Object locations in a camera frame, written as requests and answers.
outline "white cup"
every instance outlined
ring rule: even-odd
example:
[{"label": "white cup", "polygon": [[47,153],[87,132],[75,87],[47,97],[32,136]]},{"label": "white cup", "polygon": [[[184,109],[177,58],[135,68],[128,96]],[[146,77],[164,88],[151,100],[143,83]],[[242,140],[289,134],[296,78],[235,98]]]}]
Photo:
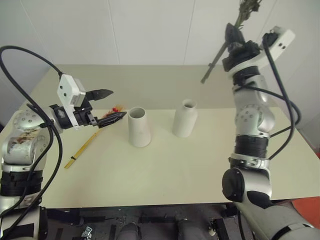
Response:
[{"label": "white cup", "polygon": [[128,114],[129,143],[142,148],[151,141],[150,128],[147,121],[147,113],[142,107],[134,107]]}]

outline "white cylinder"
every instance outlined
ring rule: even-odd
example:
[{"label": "white cylinder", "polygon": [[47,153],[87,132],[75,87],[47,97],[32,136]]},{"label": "white cylinder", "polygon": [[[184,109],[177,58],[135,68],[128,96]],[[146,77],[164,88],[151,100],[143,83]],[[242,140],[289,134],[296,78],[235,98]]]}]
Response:
[{"label": "white cylinder", "polygon": [[142,107],[134,107],[128,114],[129,142],[138,148],[147,146],[151,141],[147,113]]},{"label": "white cylinder", "polygon": [[188,137],[194,129],[198,111],[197,103],[191,99],[185,99],[174,115],[172,132],[180,138]]}]

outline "table surface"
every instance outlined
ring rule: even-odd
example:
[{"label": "table surface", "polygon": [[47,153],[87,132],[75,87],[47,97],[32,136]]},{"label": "table surface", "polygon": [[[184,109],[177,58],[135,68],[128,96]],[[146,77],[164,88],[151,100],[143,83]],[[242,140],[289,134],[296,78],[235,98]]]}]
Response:
[{"label": "table surface", "polygon": [[[288,119],[278,107],[274,132],[287,127]],[[95,110],[102,116],[107,110]],[[63,160],[43,196],[47,208],[115,207],[227,202],[222,176],[235,140],[235,109],[199,109],[188,138],[172,134],[174,110],[147,110],[151,143],[136,148],[128,143],[128,117],[106,127],[69,168],[70,157],[97,131],[92,126],[65,130],[61,134]],[[10,133],[9,123],[0,144]],[[272,138],[269,155],[286,139]],[[44,182],[50,177],[58,155],[56,140],[47,154]],[[320,195],[320,161],[296,131],[289,146],[271,161],[272,199]]]}]

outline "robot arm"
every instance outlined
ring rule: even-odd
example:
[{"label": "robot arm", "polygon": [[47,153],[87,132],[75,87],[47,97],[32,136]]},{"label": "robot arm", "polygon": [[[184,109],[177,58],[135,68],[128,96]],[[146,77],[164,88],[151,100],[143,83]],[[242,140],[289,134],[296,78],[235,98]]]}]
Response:
[{"label": "robot arm", "polygon": [[[294,34],[279,27],[274,31],[276,34],[270,42],[270,49],[277,58],[285,49],[282,47],[293,40]],[[260,240],[318,239],[320,232],[296,211],[273,205],[270,201],[270,161],[266,154],[275,120],[265,93],[242,88],[251,85],[266,89],[265,79],[258,68],[266,65],[266,55],[259,53],[255,43],[245,43],[241,32],[230,24],[226,28],[226,41],[229,43],[229,57],[222,62],[225,71],[233,78],[236,138],[234,153],[229,158],[230,169],[222,178],[223,194],[234,202]]]},{"label": "robot arm", "polygon": [[[113,124],[122,119],[126,112],[115,112],[98,119],[91,114],[89,101],[100,100],[113,92],[100,89],[86,92],[80,81],[62,74],[57,89],[62,106],[52,105],[44,110],[58,134],[63,129],[80,126]],[[28,208],[42,189],[42,174],[47,155],[43,155],[52,144],[53,133],[49,131],[36,109],[27,109],[15,115],[10,135],[2,145],[2,178],[0,187],[0,237],[7,234],[11,225]],[[10,239],[45,239],[48,233],[46,209],[39,206],[42,199],[20,221],[10,233]]]}]

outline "red object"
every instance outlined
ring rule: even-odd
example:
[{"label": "red object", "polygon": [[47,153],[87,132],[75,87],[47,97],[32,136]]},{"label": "red object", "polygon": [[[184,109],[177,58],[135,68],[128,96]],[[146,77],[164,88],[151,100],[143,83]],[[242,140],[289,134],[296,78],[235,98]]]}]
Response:
[{"label": "red object", "polygon": [[320,196],[296,199],[292,204],[309,223],[320,229]]}]

